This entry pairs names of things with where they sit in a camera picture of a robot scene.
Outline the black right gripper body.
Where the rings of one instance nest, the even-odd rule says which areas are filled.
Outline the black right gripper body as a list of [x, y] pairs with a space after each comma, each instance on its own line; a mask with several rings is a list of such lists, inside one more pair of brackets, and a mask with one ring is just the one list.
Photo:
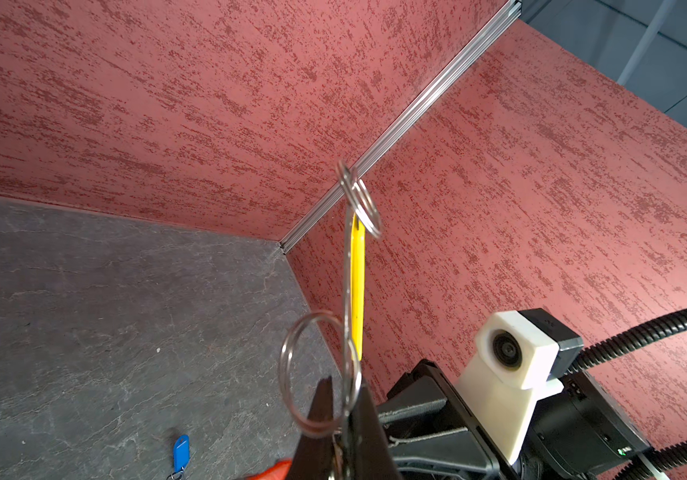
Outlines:
[[377, 415], [389, 455], [405, 479], [515, 477], [457, 389], [427, 359], [399, 378]]

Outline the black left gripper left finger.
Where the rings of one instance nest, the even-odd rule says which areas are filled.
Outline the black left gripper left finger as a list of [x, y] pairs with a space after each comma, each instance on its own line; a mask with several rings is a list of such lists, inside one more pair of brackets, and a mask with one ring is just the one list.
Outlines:
[[[333, 418], [333, 380], [324, 378], [318, 383], [309, 418], [326, 421]], [[299, 441], [287, 480], [334, 479], [334, 442], [331, 435], [311, 438], [304, 434]]]

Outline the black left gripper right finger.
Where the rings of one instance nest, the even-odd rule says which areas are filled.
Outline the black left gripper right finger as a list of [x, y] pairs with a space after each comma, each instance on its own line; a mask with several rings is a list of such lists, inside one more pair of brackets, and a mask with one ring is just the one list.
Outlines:
[[343, 479], [401, 479], [367, 384], [343, 426]]

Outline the red capped key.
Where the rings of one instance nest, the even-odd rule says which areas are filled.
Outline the red capped key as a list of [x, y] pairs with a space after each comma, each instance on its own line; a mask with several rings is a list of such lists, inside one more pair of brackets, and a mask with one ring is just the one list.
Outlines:
[[267, 470], [248, 476], [247, 480], [285, 480], [291, 467], [291, 460], [279, 460]]

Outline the blue capped key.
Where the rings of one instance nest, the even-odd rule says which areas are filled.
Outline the blue capped key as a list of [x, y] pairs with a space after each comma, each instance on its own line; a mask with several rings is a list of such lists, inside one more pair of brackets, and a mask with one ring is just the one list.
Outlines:
[[184, 480], [186, 478], [186, 469], [191, 460], [189, 436], [181, 435], [177, 438], [173, 445], [172, 458], [173, 472], [167, 477], [167, 480]]

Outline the yellow capped key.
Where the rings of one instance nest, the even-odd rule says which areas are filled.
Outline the yellow capped key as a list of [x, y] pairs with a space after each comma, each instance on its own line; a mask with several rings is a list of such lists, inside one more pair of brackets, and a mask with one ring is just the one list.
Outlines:
[[365, 227], [353, 216], [351, 226], [351, 338], [357, 358], [363, 358], [363, 320], [365, 320]]

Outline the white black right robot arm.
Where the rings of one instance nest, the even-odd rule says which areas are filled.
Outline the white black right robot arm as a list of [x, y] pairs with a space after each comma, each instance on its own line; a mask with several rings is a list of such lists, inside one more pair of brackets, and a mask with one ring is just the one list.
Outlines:
[[587, 373], [537, 402], [513, 461], [429, 360], [399, 378], [377, 414], [405, 479], [595, 479], [651, 447]]

